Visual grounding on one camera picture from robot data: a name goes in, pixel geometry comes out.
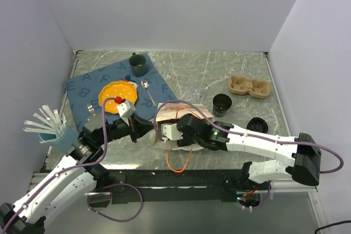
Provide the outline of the blue alphabet placemat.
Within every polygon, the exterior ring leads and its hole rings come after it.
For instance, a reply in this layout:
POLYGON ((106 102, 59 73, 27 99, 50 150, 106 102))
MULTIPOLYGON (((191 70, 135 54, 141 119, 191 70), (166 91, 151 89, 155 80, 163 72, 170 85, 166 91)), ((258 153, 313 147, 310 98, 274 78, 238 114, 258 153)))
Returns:
POLYGON ((134 104, 136 114, 146 120, 154 117, 156 107, 152 104, 147 91, 142 88, 140 84, 142 80, 149 82, 149 92, 157 104, 176 98, 171 88, 157 71, 150 57, 146 53, 142 55, 146 57, 148 71, 141 77, 136 77, 132 74, 128 59, 125 59, 65 81, 71 111, 79 132, 82 131, 90 116, 87 104, 91 103, 95 111, 101 113, 98 95, 102 88, 111 82, 128 80, 132 84, 136 83, 138 85, 138 99, 134 104))

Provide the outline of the clear plastic cup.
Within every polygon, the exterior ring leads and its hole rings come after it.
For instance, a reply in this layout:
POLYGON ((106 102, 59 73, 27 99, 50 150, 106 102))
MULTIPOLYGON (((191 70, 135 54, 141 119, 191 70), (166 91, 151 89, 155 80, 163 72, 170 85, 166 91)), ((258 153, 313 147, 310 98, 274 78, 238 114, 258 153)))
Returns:
POLYGON ((200 100, 202 97, 202 93, 203 91, 201 89, 192 89, 190 91, 190 100, 191 101, 200 100))

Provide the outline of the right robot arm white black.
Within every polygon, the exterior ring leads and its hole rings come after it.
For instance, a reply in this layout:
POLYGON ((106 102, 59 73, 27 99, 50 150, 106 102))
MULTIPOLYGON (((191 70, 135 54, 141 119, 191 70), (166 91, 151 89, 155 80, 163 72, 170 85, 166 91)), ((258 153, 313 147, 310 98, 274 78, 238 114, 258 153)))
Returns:
POLYGON ((314 146, 315 141, 309 134, 300 133, 298 137, 267 135, 230 123, 210 125, 191 114, 181 117, 176 127, 184 145, 196 143, 211 151, 246 152, 266 157, 267 161, 251 161, 243 166, 240 184, 245 189, 277 179, 293 179, 307 186, 319 185, 321 151, 314 146))

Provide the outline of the cream paper bag orange handles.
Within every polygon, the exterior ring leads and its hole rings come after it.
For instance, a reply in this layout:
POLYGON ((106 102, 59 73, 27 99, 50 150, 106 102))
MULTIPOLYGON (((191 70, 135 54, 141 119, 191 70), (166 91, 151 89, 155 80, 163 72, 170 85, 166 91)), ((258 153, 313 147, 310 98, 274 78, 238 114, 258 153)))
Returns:
POLYGON ((153 145, 154 148, 156 149, 162 149, 166 150, 166 163, 169 169, 177 174, 180 174, 185 171, 185 169, 188 166, 189 159, 191 154, 194 151, 200 151, 203 149, 203 147, 193 144, 190 146, 184 146, 184 147, 178 147, 177 146, 177 141, 167 141, 167 142, 162 142, 161 141, 161 124, 163 123, 176 123, 180 118, 184 117, 186 114, 190 114, 191 116, 194 116, 200 120, 204 120, 204 116, 206 116, 208 119, 211 121, 214 121, 214 115, 209 112, 208 109, 205 108, 205 106, 201 104, 196 104, 195 107, 199 108, 199 110, 195 110, 194 107, 188 106, 186 104, 176 104, 176 103, 171 103, 167 104, 164 106, 162 109, 159 110, 156 116, 156 128, 157 131, 152 130, 150 132, 150 141, 153 145), (170 153, 174 151, 187 151, 189 154, 186 158, 186 161, 184 163, 183 168, 181 169, 174 169, 171 166, 170 163, 170 153))

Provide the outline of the yellow dotted plate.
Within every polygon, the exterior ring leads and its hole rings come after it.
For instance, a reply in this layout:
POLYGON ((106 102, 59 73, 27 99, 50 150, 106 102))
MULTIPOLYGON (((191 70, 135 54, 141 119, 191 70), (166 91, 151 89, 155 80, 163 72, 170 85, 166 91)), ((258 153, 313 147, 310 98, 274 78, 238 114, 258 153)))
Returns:
POLYGON ((137 88, 132 82, 116 81, 104 86, 98 95, 99 105, 102 106, 107 98, 114 98, 105 104, 105 112, 118 114, 117 103, 115 98, 120 97, 132 103, 136 103, 138 99, 137 88))

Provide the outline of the silver fork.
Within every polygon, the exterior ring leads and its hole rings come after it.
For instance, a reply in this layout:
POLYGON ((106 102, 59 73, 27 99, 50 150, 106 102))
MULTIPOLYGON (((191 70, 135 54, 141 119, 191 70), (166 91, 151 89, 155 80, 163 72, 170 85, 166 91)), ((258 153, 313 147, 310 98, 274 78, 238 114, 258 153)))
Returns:
POLYGON ((91 115, 95 115, 95 109, 93 107, 93 105, 91 103, 88 103, 87 104, 87 109, 88 109, 88 112, 91 114, 91 115))

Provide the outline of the silver spoon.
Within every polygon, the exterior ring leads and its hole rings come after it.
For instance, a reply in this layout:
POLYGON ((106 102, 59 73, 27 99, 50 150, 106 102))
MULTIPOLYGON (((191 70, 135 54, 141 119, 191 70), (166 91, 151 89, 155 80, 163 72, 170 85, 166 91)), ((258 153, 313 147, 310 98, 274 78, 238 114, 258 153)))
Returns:
POLYGON ((147 93, 148 93, 148 95, 149 95, 149 97, 150 97, 150 99, 151 99, 152 104, 153 104, 155 107, 157 107, 158 104, 156 103, 156 101, 154 100, 154 98, 152 97, 152 95, 151 95, 150 92, 149 92, 149 82, 148 82, 148 81, 145 81, 145 80, 142 80, 142 81, 140 82, 140 84, 141 84, 142 88, 145 89, 145 90, 147 91, 147 93))

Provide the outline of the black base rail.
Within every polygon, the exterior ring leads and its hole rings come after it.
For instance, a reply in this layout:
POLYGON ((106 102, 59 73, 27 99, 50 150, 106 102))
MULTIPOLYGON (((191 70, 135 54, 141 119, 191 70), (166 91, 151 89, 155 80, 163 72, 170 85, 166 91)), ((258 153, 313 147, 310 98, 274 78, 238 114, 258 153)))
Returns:
POLYGON ((248 179, 248 168, 220 170, 110 170, 92 192, 109 193, 112 204, 167 201, 236 202, 237 193, 266 191, 269 183, 248 179))

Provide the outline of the dark green mug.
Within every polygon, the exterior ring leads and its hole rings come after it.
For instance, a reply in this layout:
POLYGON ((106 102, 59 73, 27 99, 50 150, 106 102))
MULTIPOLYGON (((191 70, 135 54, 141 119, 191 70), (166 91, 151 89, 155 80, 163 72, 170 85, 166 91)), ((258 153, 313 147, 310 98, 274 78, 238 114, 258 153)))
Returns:
POLYGON ((146 65, 146 57, 141 54, 132 53, 132 56, 128 60, 132 74, 136 77, 145 75, 148 71, 146 65))

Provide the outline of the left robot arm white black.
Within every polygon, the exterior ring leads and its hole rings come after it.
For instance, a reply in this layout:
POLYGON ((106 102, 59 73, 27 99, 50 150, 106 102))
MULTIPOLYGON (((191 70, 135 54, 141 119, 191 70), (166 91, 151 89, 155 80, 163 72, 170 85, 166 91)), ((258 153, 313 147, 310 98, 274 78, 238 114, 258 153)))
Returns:
POLYGON ((107 144, 130 136, 133 142, 153 129, 136 114, 109 124, 103 114, 93 114, 67 154, 34 189, 13 204, 1 205, 3 233, 44 233, 49 218, 73 199, 109 184, 109 170, 101 165, 107 144))

